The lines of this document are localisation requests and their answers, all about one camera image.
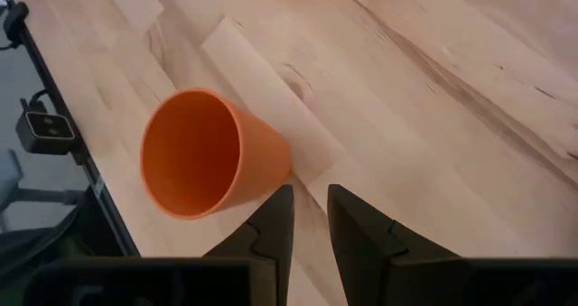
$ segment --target wooden table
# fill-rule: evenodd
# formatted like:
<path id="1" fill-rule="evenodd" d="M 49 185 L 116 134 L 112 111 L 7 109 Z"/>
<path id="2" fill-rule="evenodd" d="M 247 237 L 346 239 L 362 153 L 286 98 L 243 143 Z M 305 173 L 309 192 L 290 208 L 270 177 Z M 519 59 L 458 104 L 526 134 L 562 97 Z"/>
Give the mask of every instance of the wooden table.
<path id="1" fill-rule="evenodd" d="M 146 197 L 145 124 L 192 87 L 291 142 L 292 305 L 346 304 L 330 183 L 461 255 L 578 255 L 573 0 L 21 1 L 142 255 L 202 255 L 259 205 L 183 221 Z"/>

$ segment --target orange cup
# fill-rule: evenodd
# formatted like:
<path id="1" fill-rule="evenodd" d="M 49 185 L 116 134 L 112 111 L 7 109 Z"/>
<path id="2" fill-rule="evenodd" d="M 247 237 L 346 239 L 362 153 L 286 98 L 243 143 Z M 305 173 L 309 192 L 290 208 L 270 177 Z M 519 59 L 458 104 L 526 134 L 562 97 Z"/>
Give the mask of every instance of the orange cup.
<path id="1" fill-rule="evenodd" d="M 158 207 L 177 218 L 259 198 L 290 170 L 289 144 L 279 133 L 204 88 L 168 98 L 144 132 L 144 183 Z"/>

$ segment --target gray floor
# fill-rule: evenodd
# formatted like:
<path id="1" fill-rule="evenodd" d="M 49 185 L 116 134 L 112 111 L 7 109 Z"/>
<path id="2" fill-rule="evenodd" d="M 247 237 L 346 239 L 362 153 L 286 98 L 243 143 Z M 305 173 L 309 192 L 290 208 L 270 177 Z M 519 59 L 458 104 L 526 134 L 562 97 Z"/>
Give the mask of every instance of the gray floor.
<path id="1" fill-rule="evenodd" d="M 0 31 L 0 46 L 7 43 Z M 14 130 L 22 113 L 19 98 L 42 90 L 42 83 L 24 47 L 0 51 L 0 152 L 14 149 L 22 165 L 21 187 L 43 190 L 85 190 L 89 182 L 72 157 L 27 153 Z M 52 108 L 48 99 L 42 99 Z M 55 226 L 70 207 L 52 203 L 16 202 L 4 213 L 8 230 Z"/>

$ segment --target black cable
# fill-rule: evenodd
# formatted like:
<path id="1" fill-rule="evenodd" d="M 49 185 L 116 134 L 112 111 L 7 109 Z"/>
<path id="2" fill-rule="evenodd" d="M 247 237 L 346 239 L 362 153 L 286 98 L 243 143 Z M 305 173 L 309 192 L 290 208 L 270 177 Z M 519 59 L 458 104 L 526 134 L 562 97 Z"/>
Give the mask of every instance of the black cable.
<path id="1" fill-rule="evenodd" d="M 0 47 L 0 51 L 6 51 L 6 50 L 10 50 L 10 49 L 15 49 L 18 46 L 18 44 L 15 43 L 10 43 L 8 45 L 5 45 L 3 47 Z"/>
<path id="2" fill-rule="evenodd" d="M 48 90 L 47 89 L 43 89 L 39 92 L 36 92 L 32 98 L 30 98 L 30 106 L 33 106 L 34 104 L 36 104 L 38 102 L 38 99 L 42 96 L 42 95 L 46 95 L 48 94 Z"/>

